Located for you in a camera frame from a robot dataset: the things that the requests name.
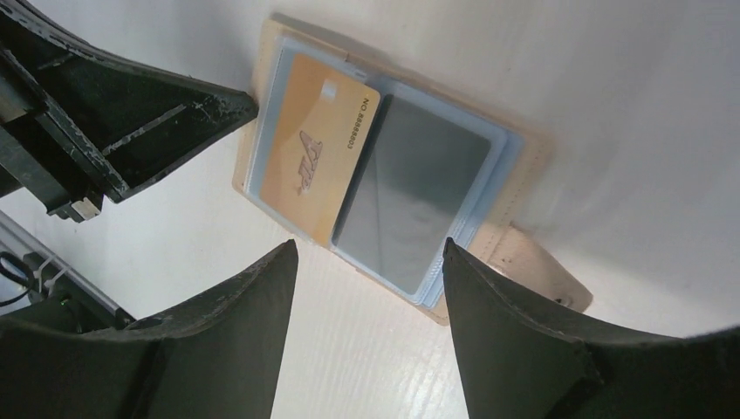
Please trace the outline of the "gold VIP card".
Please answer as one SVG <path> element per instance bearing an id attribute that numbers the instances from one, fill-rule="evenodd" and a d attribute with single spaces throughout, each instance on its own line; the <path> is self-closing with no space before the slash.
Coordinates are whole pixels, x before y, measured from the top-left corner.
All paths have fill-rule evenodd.
<path id="1" fill-rule="evenodd" d="M 327 246 L 380 93 L 304 53 L 288 70 L 258 196 Z"/>

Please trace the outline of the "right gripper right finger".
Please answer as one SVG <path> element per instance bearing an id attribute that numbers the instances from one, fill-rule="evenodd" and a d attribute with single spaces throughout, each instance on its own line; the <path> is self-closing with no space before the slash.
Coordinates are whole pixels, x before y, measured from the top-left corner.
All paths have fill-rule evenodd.
<path id="1" fill-rule="evenodd" d="M 736 418 L 739 330 L 677 338 L 573 311 L 448 239 L 443 283 L 472 418 Z"/>

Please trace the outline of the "grey card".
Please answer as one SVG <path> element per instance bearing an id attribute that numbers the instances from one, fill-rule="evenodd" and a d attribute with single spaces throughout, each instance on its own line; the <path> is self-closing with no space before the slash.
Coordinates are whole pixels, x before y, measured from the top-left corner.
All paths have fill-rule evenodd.
<path id="1" fill-rule="evenodd" d="M 388 95 L 336 248 L 415 295 L 490 148 L 485 137 Z"/>

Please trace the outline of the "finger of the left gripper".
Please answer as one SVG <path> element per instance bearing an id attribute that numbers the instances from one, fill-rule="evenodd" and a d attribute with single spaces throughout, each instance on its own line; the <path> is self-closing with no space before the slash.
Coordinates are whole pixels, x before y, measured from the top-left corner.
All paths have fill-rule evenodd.
<path id="1" fill-rule="evenodd" d="M 1 4 L 1 192 L 77 223 L 257 117 L 247 93 L 106 52 L 25 1 Z"/>

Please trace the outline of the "beige card holder wallet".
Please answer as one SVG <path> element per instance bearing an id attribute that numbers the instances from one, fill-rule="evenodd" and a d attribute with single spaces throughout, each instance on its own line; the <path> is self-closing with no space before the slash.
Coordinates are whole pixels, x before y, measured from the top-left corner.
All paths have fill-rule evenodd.
<path id="1" fill-rule="evenodd" d="M 277 120 L 277 109 L 282 101 L 289 72 L 288 64 L 296 53 L 313 57 L 380 93 L 380 105 L 373 117 L 327 246 L 318 244 L 296 229 L 258 196 L 271 146 L 269 136 Z M 417 74 L 348 50 L 277 17 L 272 17 L 263 24 L 252 80 L 256 88 L 259 114 L 256 121 L 248 126 L 241 142 L 234 186 L 289 232 L 330 251 L 362 275 L 442 325 L 449 321 L 442 282 L 442 253 L 448 239 L 452 239 L 490 268 L 548 299 L 576 311 L 583 311 L 590 305 L 592 294 L 550 253 L 513 223 L 531 185 L 548 160 L 550 148 L 547 142 L 514 129 L 449 89 L 437 86 Z M 420 291 L 413 296 L 400 292 L 338 250 L 334 244 L 335 233 L 343 221 L 354 184 L 362 171 L 362 162 L 370 154 L 373 128 L 378 125 L 381 104 L 388 95 L 414 103 L 491 142 L 488 157 L 447 236 L 442 240 Z"/>

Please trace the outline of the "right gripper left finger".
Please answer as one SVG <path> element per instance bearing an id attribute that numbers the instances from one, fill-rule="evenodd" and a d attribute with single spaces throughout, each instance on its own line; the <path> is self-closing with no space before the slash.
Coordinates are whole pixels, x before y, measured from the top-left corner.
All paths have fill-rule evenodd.
<path id="1" fill-rule="evenodd" d="M 268 418 L 298 271 L 287 240 L 167 310 L 108 326 L 69 292 L 1 318 L 4 418 Z"/>

